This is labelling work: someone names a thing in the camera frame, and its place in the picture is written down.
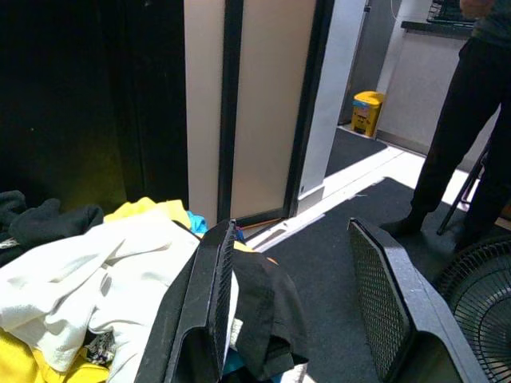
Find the countertop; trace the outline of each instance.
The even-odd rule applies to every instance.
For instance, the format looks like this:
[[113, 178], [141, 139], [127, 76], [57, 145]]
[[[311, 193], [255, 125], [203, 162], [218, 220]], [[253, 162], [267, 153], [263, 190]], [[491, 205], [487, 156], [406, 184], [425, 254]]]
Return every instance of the countertop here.
[[444, 24], [434, 24], [431, 22], [402, 22], [401, 27], [405, 30], [418, 30], [421, 32], [430, 32], [432, 34], [442, 35], [453, 38], [469, 38], [472, 28], [466, 26], [448, 26]]

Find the fan grille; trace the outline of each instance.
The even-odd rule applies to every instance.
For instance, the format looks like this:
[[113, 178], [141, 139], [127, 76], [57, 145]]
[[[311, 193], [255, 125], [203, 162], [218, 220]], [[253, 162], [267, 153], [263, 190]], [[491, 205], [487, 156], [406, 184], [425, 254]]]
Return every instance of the fan grille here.
[[464, 251], [438, 283], [491, 382], [511, 382], [509, 238]]

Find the black shoe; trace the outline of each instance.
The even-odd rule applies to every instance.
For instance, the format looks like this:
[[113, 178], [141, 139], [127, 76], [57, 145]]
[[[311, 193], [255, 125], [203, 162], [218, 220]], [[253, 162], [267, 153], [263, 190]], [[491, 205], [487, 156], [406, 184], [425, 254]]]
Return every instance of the black shoe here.
[[421, 230], [426, 214], [412, 211], [405, 219], [384, 223], [380, 227], [394, 238], [417, 234]]

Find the yellow shirt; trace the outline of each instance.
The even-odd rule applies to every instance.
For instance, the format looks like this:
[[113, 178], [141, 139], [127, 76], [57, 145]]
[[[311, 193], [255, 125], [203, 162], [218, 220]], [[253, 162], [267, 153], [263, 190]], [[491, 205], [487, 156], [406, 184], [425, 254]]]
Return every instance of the yellow shirt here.
[[49, 367], [41, 351], [0, 329], [0, 381], [2, 383], [103, 383], [107, 368], [88, 363], [86, 349], [76, 356], [71, 368], [60, 373]]
[[[124, 203], [114, 213], [106, 215], [105, 222], [112, 222], [118, 219], [130, 217], [132, 215], [145, 213], [146, 211], [152, 209], [157, 209], [164, 212], [170, 219], [181, 223], [188, 229], [192, 226], [190, 224], [190, 218], [188, 217], [188, 214], [186, 213], [186, 210], [184, 209], [183, 203], [180, 199], [156, 203], [149, 197], [142, 197], [134, 203]], [[241, 251], [253, 252], [250, 247], [245, 246], [240, 242], [235, 242], [234, 248]]]

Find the gray carpet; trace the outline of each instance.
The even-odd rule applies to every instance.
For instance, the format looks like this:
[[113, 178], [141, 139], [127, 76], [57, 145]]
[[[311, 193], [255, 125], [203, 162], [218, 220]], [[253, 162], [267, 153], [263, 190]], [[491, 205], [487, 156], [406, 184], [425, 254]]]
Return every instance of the gray carpet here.
[[[341, 203], [321, 220], [267, 250], [295, 281], [310, 332], [309, 374], [320, 382], [378, 381], [358, 309], [347, 222], [350, 217], [374, 224], [401, 219], [413, 190], [383, 180]], [[414, 265], [436, 278], [453, 259], [454, 232], [464, 213], [457, 211], [449, 230], [436, 230], [449, 206], [442, 204], [426, 218], [420, 234], [402, 240]], [[491, 235], [507, 233], [496, 228]]]
[[360, 137], [342, 129], [336, 129], [325, 176], [331, 176], [385, 148], [385, 144], [376, 140]]

